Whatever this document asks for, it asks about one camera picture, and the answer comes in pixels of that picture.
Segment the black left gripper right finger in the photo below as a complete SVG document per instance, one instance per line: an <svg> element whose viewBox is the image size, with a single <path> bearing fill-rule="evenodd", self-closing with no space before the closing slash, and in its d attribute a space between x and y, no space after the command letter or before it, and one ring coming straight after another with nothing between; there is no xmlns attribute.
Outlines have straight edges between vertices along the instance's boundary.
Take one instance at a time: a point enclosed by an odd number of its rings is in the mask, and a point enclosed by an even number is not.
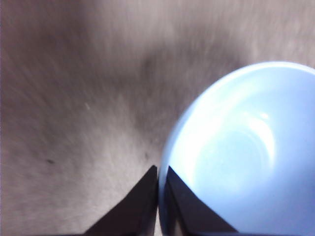
<svg viewBox="0 0 315 236"><path fill-rule="evenodd" d="M164 232L167 236L239 236L205 205L169 167L164 186Z"/></svg>

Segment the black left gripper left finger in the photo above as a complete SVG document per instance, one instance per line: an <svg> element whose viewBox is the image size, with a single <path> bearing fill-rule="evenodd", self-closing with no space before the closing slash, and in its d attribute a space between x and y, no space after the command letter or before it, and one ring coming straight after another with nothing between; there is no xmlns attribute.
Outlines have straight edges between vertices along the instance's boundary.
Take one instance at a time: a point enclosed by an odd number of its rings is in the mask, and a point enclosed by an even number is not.
<svg viewBox="0 0 315 236"><path fill-rule="evenodd" d="M153 236L158 169L152 165L128 194L84 232L85 236Z"/></svg>

